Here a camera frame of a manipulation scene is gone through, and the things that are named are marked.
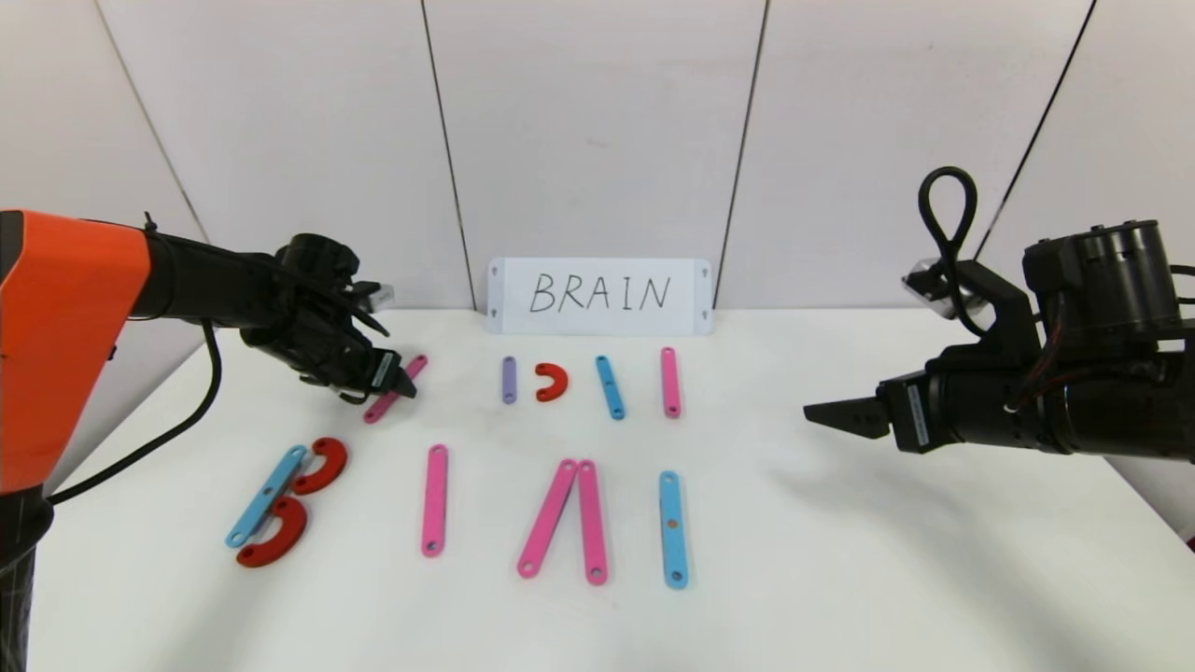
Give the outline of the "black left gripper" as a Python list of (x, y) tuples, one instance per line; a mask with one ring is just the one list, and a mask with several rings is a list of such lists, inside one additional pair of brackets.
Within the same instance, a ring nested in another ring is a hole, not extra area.
[(369, 397), (392, 390), (402, 399), (417, 396), (413, 378), (394, 350), (376, 347), (363, 332), (341, 332), (326, 341), (326, 381), (342, 397)]

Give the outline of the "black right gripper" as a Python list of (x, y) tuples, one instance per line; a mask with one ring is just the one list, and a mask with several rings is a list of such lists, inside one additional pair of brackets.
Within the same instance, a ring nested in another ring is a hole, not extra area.
[(923, 371), (880, 383), (878, 397), (805, 405), (804, 417), (870, 440), (891, 434), (908, 454), (948, 446), (989, 445), (1043, 451), (1037, 413), (1007, 413), (1021, 380), (1016, 367), (929, 361)]

